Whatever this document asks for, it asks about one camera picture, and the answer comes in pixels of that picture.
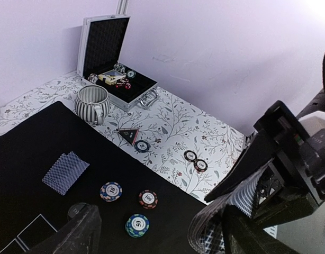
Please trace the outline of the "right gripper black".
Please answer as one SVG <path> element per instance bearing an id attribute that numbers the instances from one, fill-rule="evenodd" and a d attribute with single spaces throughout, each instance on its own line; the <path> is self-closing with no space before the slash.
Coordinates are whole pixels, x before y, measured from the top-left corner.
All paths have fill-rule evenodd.
<path id="1" fill-rule="evenodd" d="M 255 123 L 258 133 L 224 179 L 204 198 L 211 202 L 270 162 L 257 191 L 255 220 L 298 220 L 325 202 L 325 128 L 309 134 L 282 101 Z"/>

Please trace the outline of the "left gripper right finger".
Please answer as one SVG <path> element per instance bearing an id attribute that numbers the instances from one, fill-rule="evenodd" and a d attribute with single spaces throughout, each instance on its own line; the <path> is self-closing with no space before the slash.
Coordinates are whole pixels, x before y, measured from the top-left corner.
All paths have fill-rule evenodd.
<path id="1" fill-rule="evenodd" d="M 271 237 L 235 206 L 227 206 L 222 215 L 225 253 L 287 254 L 297 253 Z"/>

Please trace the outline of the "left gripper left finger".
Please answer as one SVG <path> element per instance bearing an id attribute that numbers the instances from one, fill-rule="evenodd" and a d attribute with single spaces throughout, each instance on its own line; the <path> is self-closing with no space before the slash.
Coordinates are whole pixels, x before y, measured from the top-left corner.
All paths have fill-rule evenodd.
<path id="1" fill-rule="evenodd" d="M 101 226 L 98 207 L 87 206 L 57 233 L 27 253 L 98 253 Z"/>

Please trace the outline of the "clear acrylic dealer button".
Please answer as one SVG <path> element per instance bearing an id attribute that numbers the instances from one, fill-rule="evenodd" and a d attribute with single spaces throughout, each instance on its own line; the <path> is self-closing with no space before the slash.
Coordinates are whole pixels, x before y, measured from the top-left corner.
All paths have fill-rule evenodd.
<path id="1" fill-rule="evenodd" d="M 72 220 L 77 214 L 79 214 L 84 208 L 89 207 L 90 205 L 85 202 L 80 202 L 72 205 L 67 212 L 68 221 Z"/>

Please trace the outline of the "blue playing card deck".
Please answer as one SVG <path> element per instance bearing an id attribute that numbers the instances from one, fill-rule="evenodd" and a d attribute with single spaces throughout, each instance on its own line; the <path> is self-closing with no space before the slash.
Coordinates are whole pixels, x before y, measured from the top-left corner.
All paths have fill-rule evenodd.
<path id="1" fill-rule="evenodd" d="M 230 221 L 236 216 L 252 218 L 258 205 L 257 185 L 263 170 L 253 173 L 231 192 L 216 198 L 192 219 L 187 233 L 197 253 L 225 253 Z"/>

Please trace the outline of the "green blue chip stack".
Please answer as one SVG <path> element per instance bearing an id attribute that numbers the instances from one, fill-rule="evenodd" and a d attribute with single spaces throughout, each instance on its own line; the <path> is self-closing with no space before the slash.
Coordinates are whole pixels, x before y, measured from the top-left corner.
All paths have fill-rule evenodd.
<path id="1" fill-rule="evenodd" d="M 135 142 L 134 148 L 139 153 L 145 153 L 149 151 L 150 144 L 145 140 L 139 140 Z"/>

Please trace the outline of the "red black chip stack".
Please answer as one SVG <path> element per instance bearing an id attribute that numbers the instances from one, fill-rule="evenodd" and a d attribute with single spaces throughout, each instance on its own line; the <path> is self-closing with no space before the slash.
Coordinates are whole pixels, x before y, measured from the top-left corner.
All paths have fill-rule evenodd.
<path id="1" fill-rule="evenodd" d="M 188 162 L 192 162 L 196 171 L 203 173 L 207 171 L 208 165 L 205 160 L 199 159 L 194 151 L 186 150 L 184 152 L 184 158 Z"/>

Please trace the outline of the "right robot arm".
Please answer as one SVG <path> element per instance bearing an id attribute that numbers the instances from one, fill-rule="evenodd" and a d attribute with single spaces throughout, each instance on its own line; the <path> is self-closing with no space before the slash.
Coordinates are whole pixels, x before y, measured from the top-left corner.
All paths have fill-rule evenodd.
<path id="1" fill-rule="evenodd" d="M 236 207 L 257 221 L 278 223 L 313 214 L 325 203 L 325 128 L 309 132 L 303 125 L 311 113 L 325 113 L 325 53 L 322 90 L 294 115 L 275 102 L 255 123 L 250 137 L 229 174 L 206 197 L 200 215 L 221 217 Z"/>

